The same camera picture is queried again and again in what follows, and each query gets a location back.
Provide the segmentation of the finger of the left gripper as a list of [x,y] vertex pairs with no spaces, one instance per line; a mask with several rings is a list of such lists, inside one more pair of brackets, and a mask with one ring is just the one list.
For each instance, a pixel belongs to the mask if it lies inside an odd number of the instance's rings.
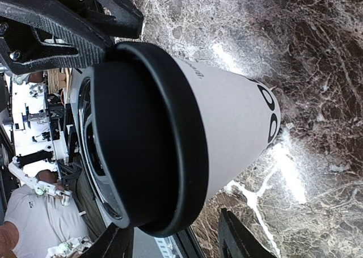
[[127,39],[139,38],[143,26],[142,12],[130,0],[96,0],[104,10],[86,9],[86,20],[107,36]]
[[1,64],[14,74],[100,63],[113,44],[98,0],[1,0]]

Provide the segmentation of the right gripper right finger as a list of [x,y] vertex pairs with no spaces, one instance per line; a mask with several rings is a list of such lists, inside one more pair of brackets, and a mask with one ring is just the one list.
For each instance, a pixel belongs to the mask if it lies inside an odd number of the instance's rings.
[[264,248],[243,223],[229,210],[223,208],[218,220],[220,257],[266,257],[274,254]]

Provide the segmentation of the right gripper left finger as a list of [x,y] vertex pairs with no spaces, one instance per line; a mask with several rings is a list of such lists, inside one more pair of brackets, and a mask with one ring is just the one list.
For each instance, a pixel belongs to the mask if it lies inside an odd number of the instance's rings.
[[82,258],[132,258],[134,228],[121,229],[110,224]]

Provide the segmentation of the single white paper cup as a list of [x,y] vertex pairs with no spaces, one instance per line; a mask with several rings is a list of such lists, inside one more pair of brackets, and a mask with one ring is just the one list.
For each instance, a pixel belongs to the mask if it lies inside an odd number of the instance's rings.
[[209,156],[206,197],[235,179],[276,138],[277,98],[263,83],[197,62],[175,59],[196,98]]

